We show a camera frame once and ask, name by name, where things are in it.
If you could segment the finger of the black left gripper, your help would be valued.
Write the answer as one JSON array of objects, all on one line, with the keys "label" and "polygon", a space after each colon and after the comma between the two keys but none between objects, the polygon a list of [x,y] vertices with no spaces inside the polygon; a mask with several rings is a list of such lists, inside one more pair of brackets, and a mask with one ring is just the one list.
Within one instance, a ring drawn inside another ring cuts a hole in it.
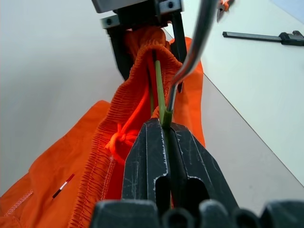
[{"label": "finger of the black left gripper", "polygon": [[120,23],[118,15],[109,16],[100,19],[100,21],[111,41],[117,68],[124,81],[126,81],[133,66],[133,58],[128,53],[124,42],[125,26]]},{"label": "finger of the black left gripper", "polygon": [[171,51],[176,59],[183,63],[186,55],[186,42],[182,23],[182,1],[181,0],[158,0],[158,19],[162,27],[172,24],[174,42]]}]

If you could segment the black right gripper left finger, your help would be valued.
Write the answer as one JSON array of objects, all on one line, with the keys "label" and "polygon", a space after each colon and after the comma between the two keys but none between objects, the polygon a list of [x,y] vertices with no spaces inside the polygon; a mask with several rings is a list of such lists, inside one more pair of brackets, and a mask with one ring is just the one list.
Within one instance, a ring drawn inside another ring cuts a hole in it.
[{"label": "black right gripper left finger", "polygon": [[126,158],[122,199],[150,200],[158,209],[169,209],[169,167],[164,131],[152,118],[142,125]]}]

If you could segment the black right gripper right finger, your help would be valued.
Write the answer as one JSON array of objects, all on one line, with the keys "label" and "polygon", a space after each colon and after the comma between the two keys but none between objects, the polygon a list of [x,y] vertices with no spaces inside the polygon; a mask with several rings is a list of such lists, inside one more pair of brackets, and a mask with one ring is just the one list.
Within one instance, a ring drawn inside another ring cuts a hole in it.
[{"label": "black right gripper right finger", "polygon": [[186,208],[198,209],[204,200],[216,200],[227,210],[238,208],[226,179],[212,155],[188,128],[173,123],[171,135],[186,174]]}]

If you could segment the thin wire clothes hanger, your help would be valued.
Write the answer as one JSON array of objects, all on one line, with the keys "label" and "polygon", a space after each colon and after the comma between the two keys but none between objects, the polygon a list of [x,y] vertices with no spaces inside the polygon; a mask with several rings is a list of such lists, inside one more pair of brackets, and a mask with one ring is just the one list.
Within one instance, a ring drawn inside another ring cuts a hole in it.
[{"label": "thin wire clothes hanger", "polygon": [[212,27],[213,18],[216,10],[218,0],[201,0],[199,16],[195,32],[193,35],[192,45],[188,51],[182,67],[178,70],[174,76],[170,85],[169,98],[164,99],[163,84],[161,80],[160,62],[155,62],[156,69],[156,83],[157,83],[157,95],[159,102],[160,117],[159,122],[164,131],[164,140],[167,148],[167,156],[169,161],[169,179],[170,179],[170,191],[171,202],[170,208],[184,208],[190,212],[194,212],[196,209],[186,208],[186,174],[181,161],[181,155],[175,146],[175,139],[171,135],[171,121],[173,115],[173,106],[175,102],[177,85],[183,79],[188,77],[193,72],[194,68],[198,64],[205,44],[208,40],[210,29]]}]

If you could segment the orange shorts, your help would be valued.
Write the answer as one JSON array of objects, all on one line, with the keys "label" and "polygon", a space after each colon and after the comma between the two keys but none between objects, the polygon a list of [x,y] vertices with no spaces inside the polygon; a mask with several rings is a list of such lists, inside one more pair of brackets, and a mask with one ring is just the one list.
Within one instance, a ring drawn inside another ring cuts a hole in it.
[{"label": "orange shorts", "polygon": [[121,198],[125,159],[142,125],[159,116],[154,63],[164,95],[181,67],[161,28],[128,31],[124,42],[134,61],[129,78],[0,197],[0,228],[88,228],[98,201]]}]

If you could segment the orange black pliers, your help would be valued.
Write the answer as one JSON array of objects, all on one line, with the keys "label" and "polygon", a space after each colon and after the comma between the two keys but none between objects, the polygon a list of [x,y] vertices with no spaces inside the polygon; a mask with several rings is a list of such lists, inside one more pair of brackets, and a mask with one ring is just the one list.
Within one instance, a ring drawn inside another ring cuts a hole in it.
[{"label": "orange black pliers", "polygon": [[233,5],[235,0],[219,0],[217,11],[217,22],[220,21],[224,12],[228,11],[230,6]]}]

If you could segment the black caliper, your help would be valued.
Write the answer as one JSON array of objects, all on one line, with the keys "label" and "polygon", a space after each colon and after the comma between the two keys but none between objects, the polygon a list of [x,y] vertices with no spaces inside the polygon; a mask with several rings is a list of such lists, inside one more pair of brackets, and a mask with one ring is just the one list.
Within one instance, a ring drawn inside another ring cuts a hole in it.
[{"label": "black caliper", "polygon": [[304,46],[304,35],[300,33],[300,31],[298,30],[294,30],[292,33],[282,32],[278,36],[226,32],[226,31],[223,31],[222,35],[224,38],[237,38],[237,39],[246,39],[246,40],[275,42],[288,46],[298,46],[298,47]]}]

